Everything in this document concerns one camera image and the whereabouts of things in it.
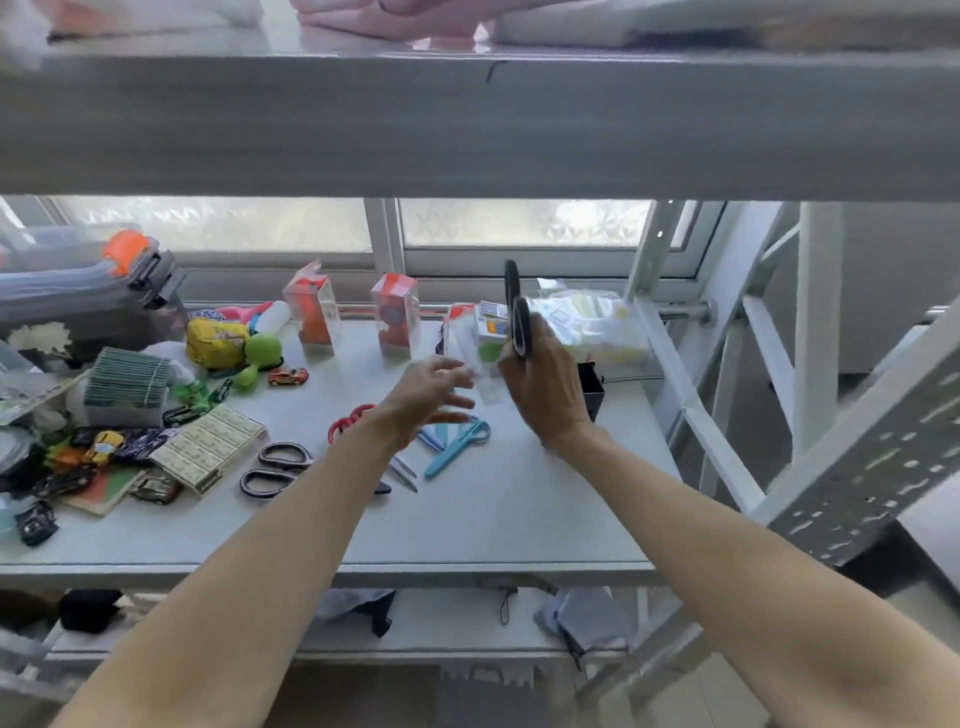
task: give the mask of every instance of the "left hand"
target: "left hand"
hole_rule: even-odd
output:
[[[407,367],[393,391],[371,414],[375,412],[391,423],[397,449],[402,449],[424,425],[469,422],[466,412],[443,409],[445,406],[473,409],[476,404],[470,397],[456,394],[454,387],[473,389],[473,373],[459,359],[431,356]]]

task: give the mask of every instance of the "lower shelf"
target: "lower shelf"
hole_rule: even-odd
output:
[[[359,615],[316,621],[294,659],[355,664],[569,659],[563,642],[533,621],[546,598],[535,589],[519,590],[510,598],[509,622],[501,624],[499,590],[402,590],[390,610],[393,627],[382,639],[371,632],[370,619]],[[63,665],[102,662],[134,627],[118,621],[102,635],[63,632],[47,660]],[[587,662],[618,662],[624,652],[625,646],[590,652]]]

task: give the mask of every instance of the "clear plastic box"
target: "clear plastic box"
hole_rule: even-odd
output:
[[[384,356],[410,356],[420,343],[417,279],[387,273],[371,290],[376,335]]]
[[[297,271],[283,288],[283,300],[300,327],[300,343],[310,350],[335,353],[343,323],[330,277],[321,272],[319,260]]]

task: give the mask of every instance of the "box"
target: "box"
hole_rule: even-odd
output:
[[[63,229],[41,234],[46,230],[29,230],[32,249],[8,241],[5,251],[0,240],[0,339],[16,332],[22,346],[15,348],[47,369],[65,357],[90,363],[104,347],[138,352],[182,340],[186,310],[178,290],[186,274],[156,240],[123,230],[106,242],[78,242]],[[46,340],[41,333],[52,325],[62,332],[61,355],[31,344]]]
[[[219,404],[180,429],[150,459],[177,482],[205,496],[224,473],[265,440],[267,428]]]
[[[482,304],[473,310],[477,322],[477,353],[484,364],[493,364],[500,358],[503,345],[507,343],[507,321],[485,315]]]
[[[387,273],[371,290],[376,335],[384,356],[410,356],[420,342],[417,279]]]
[[[300,343],[310,350],[334,353],[343,323],[330,277],[320,272],[320,261],[301,268],[283,289],[293,320],[300,327]]]

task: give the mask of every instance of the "red toy car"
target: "red toy car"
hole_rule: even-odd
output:
[[[267,375],[267,382],[272,387],[299,387],[307,379],[310,373],[305,369],[274,369]]]

